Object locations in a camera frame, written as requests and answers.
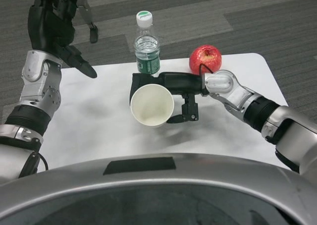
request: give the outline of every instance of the tabletop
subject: tabletop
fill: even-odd
[[[221,69],[280,105],[287,105],[265,59],[259,54],[222,56]],[[135,62],[94,66],[88,78],[74,68],[62,70],[61,105],[41,147],[51,169],[101,158],[152,153],[204,153],[251,159],[284,167],[275,146],[229,114],[211,97],[196,96],[199,121],[148,128],[131,114],[129,94]],[[161,61],[160,71],[190,72],[188,58]],[[184,100],[174,96],[173,115]],[[39,171],[44,169],[40,164]]]

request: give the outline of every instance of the red apple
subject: red apple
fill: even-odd
[[[205,64],[212,72],[221,67],[221,53],[212,45],[202,45],[196,48],[189,58],[189,67],[192,73],[199,75],[200,64]],[[202,73],[209,72],[206,67],[202,66]]]

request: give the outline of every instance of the bottle cap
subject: bottle cap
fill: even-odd
[[[137,23],[141,28],[149,28],[153,23],[153,16],[151,12],[140,11],[137,13]]]

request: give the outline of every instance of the black cable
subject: black cable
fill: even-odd
[[[210,68],[208,66],[206,66],[205,64],[201,63],[199,65],[199,75],[202,76],[202,66],[205,67],[211,74],[213,74],[213,71],[210,70]]]
[[[45,160],[45,158],[38,152],[40,158],[42,159],[44,165],[45,165],[45,170],[49,170],[49,164],[48,162]]]

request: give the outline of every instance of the white paper cup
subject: white paper cup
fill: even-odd
[[[136,120],[149,127],[160,127],[174,111],[174,99],[168,89],[149,84],[139,88],[131,99],[131,112]]]

